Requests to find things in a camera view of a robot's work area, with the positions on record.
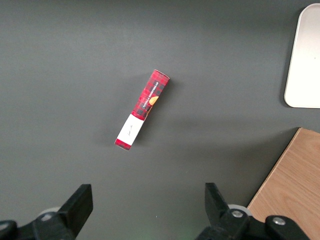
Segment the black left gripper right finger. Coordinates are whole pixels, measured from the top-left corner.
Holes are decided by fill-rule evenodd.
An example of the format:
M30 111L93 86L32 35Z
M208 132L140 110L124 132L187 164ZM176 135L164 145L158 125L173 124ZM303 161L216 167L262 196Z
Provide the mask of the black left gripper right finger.
M215 183L205 184L205 212L210 226L197 240L308 240L307 234L292 219L270 215L265 222L255 219L245 207L231 207Z

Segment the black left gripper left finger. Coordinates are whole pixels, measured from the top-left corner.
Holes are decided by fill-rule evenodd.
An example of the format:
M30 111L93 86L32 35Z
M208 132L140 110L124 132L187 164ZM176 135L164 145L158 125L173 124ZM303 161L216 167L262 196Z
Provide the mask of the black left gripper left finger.
M0 222L2 240L75 240L93 211L92 186L82 184L61 206L44 210L30 223Z

